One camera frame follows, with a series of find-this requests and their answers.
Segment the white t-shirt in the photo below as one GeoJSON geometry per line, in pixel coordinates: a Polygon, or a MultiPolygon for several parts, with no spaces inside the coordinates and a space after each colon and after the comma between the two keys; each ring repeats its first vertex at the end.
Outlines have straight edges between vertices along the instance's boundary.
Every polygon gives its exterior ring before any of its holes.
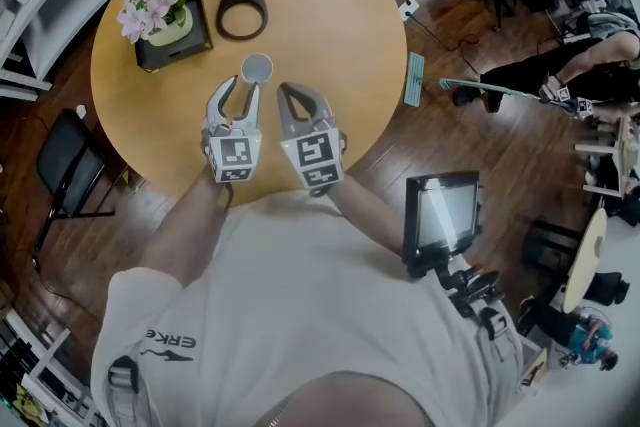
{"type": "Polygon", "coordinates": [[[400,259],[328,199],[286,193],[238,207],[187,288],[150,269],[113,277],[94,400],[113,425],[107,372],[129,355],[162,427],[251,427],[338,371],[395,384],[437,427],[484,427],[490,390],[478,328],[433,274],[409,281],[400,259]]]}

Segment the wooden floor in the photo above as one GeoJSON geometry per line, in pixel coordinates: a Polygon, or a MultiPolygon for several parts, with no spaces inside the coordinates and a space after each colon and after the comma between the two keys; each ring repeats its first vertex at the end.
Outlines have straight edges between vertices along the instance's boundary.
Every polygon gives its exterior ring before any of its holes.
{"type": "MultiPolygon", "coordinates": [[[[553,35],[544,14],[522,6],[500,33],[491,31],[493,15],[472,0],[417,0],[416,17],[449,47],[463,36],[478,36],[477,46],[464,46],[467,59],[480,72],[525,58],[538,42],[553,35]]],[[[62,108],[87,106],[87,124],[108,145],[91,100],[90,55],[99,15],[58,61],[53,89],[34,105],[0,100],[0,208],[8,217],[1,276],[17,294],[16,309],[32,329],[55,336],[62,326],[72,332],[69,365],[87,378],[99,324],[74,304],[52,296],[33,272],[29,251],[50,197],[35,174],[35,158],[62,108]]],[[[409,49],[425,56],[425,75],[474,78],[458,52],[443,50],[416,23],[406,24],[409,49]]],[[[579,161],[571,148],[576,123],[536,102],[505,98],[499,114],[481,104],[455,108],[449,95],[427,83],[420,108],[399,104],[387,130],[351,173],[398,209],[404,205],[405,178],[443,171],[480,170],[484,184],[484,232],[467,257],[499,269],[512,312],[536,289],[535,275],[518,261],[523,226],[528,217],[546,215],[569,227],[584,223],[579,161]]],[[[111,151],[108,175],[114,179],[123,162],[111,151]]],[[[99,198],[108,180],[93,197],[99,198]]],[[[72,295],[93,315],[104,313],[107,287],[114,272],[136,265],[145,243],[172,206],[140,177],[120,182],[110,196],[117,215],[111,219],[58,222],[44,247],[42,279],[60,293],[72,295]]]]}

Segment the black pants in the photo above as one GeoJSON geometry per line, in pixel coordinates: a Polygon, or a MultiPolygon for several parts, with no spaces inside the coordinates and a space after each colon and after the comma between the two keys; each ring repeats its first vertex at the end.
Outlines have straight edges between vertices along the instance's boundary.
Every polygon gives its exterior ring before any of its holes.
{"type": "Polygon", "coordinates": [[[563,347],[569,345],[569,339],[579,320],[578,315],[562,313],[547,304],[534,304],[531,318],[549,338],[563,347]]]}
{"type": "MultiPolygon", "coordinates": [[[[571,59],[598,42],[599,40],[597,39],[583,39],[569,45],[554,48],[542,55],[534,55],[524,61],[499,66],[483,74],[480,77],[480,82],[538,96],[538,91],[542,87],[547,74],[555,75],[571,59]]],[[[491,94],[502,96],[502,93],[493,91],[491,94]]],[[[576,94],[576,96],[591,98],[591,96],[580,94],[576,94]]]]}

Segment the round wooden table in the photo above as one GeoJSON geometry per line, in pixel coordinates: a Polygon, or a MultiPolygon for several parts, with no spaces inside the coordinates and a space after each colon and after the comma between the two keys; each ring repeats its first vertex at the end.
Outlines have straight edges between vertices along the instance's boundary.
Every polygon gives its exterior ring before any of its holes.
{"type": "MultiPolygon", "coordinates": [[[[213,50],[156,73],[136,65],[133,46],[120,35],[116,16],[123,0],[111,0],[95,38],[91,88],[98,117],[118,153],[165,194],[181,196],[205,165],[200,127],[216,88],[240,75],[243,59],[263,53],[273,76],[261,95],[260,161],[250,182],[234,185],[236,202],[300,188],[280,148],[276,103],[281,82],[305,84],[323,93],[348,136],[348,168],[378,139],[391,119],[404,85],[407,45],[394,0],[265,0],[269,23],[249,41],[227,41],[215,31],[220,0],[203,0],[213,50]]],[[[225,26],[249,33],[257,16],[233,8],[225,26]]],[[[247,89],[236,87],[227,115],[238,115],[247,89]]]]}
{"type": "Polygon", "coordinates": [[[600,265],[600,253],[606,233],[607,213],[604,208],[599,208],[584,231],[576,258],[569,271],[567,288],[562,300],[562,311],[565,313],[575,310],[587,293],[600,265]]]}

